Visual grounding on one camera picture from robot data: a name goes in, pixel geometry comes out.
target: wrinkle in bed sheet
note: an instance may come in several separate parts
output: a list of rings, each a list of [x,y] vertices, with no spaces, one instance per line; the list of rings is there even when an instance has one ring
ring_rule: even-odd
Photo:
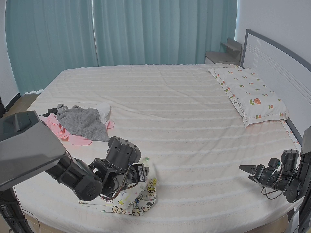
[[[295,149],[278,121],[244,128],[211,65],[144,65],[62,72],[29,110],[55,104],[111,105],[109,136],[135,143],[157,170],[157,202],[141,217],[101,213],[46,173],[16,186],[23,208],[65,232],[246,232],[294,207],[284,196],[267,200],[239,165],[267,164]],[[75,158],[104,158],[107,143],[73,146]]]

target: gray headboard frame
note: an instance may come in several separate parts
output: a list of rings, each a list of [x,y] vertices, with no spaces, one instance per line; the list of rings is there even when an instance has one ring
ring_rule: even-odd
[[[244,42],[243,55],[242,55],[242,60],[241,60],[241,67],[243,67],[243,64],[244,64],[248,34],[251,34],[251,35],[257,37],[257,38],[269,43],[270,45],[276,47],[277,49],[281,50],[282,52],[286,53],[287,55],[289,55],[294,60],[296,60],[297,62],[302,64],[305,68],[307,68],[311,72],[311,64],[309,62],[307,62],[305,59],[303,59],[302,57],[300,57],[299,55],[297,55],[296,53],[294,53],[290,49],[288,49],[288,48],[284,47],[283,45],[277,43],[276,41],[273,41],[270,38],[265,37],[262,34],[256,33],[250,29],[247,29],[246,34],[245,34],[245,42]],[[296,129],[293,122],[290,119],[288,119],[287,124],[290,127],[290,129],[292,130],[292,132],[295,135],[295,137],[297,138],[297,140],[299,141],[299,143],[302,144],[302,137],[301,137],[300,133],[298,132],[298,130]]]

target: white sticker label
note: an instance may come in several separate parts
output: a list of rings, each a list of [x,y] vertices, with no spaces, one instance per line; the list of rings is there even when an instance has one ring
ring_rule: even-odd
[[[142,171],[142,166],[138,166],[139,177],[141,181],[145,181],[144,173]]]

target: wall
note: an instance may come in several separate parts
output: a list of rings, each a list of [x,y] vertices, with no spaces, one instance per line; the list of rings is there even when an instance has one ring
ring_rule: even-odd
[[[235,39],[249,28],[311,63],[311,0],[238,0]]]
[[[18,88],[13,76],[10,59],[7,55],[5,37],[5,6],[6,0],[0,0],[0,97],[4,106],[15,97]]]

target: teal curtain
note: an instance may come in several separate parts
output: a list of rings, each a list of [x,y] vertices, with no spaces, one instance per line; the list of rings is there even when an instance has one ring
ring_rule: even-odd
[[[198,64],[234,38],[237,0],[7,0],[18,88],[44,89],[69,68]]]
[[[6,41],[21,94],[69,68],[98,66],[91,0],[7,0]]]
[[[93,0],[100,66],[199,64],[234,38],[237,0]]]

